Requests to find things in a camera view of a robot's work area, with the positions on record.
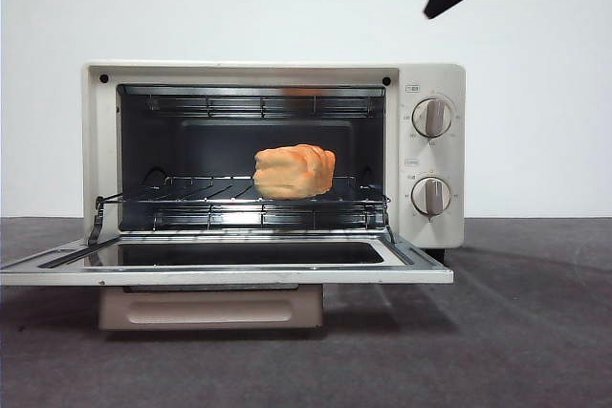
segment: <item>bread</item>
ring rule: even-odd
[[[255,188],[264,198],[299,199],[332,187],[336,155],[316,145],[269,148],[255,155]]]

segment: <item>timer knob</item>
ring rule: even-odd
[[[412,187],[412,204],[429,219],[440,215],[450,204],[450,188],[436,177],[426,177]]]
[[[429,97],[419,102],[412,111],[412,124],[421,136],[438,138],[449,129],[451,115],[445,100]]]

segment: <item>white wall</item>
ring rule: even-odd
[[[610,216],[612,0],[2,0],[2,212],[81,215],[95,58],[404,60],[468,71],[468,216]]]
[[[2,12],[0,10],[0,37],[2,37]],[[0,39],[0,56],[2,56],[2,40]],[[0,61],[0,152],[2,151],[2,61]],[[2,190],[2,158],[0,157],[0,191]],[[0,193],[0,216],[2,213],[2,193]]]

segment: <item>oven rack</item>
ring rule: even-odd
[[[104,206],[121,206],[121,230],[374,230],[388,228],[390,200],[355,177],[334,177],[324,194],[302,200],[261,197],[252,177],[166,177],[159,186],[141,185],[109,197],[98,197],[93,244]]]

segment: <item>oven door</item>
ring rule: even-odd
[[[452,271],[388,234],[137,236],[56,247],[2,267],[3,285],[226,286],[451,283]]]

